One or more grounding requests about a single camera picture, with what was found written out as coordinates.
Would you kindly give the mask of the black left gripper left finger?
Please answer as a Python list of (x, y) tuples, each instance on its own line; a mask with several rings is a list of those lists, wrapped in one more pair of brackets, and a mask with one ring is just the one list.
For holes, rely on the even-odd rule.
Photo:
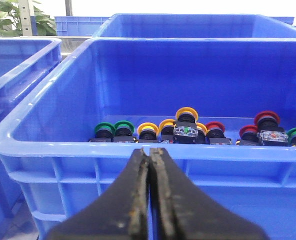
[(148, 239), (149, 157), (135, 149), (108, 189), (81, 212), (53, 227), (48, 240)]

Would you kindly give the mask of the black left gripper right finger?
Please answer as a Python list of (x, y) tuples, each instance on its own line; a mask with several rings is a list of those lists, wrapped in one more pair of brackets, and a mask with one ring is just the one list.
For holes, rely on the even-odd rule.
[(258, 225), (201, 191), (165, 148), (150, 149), (154, 237), (159, 240), (265, 240)]

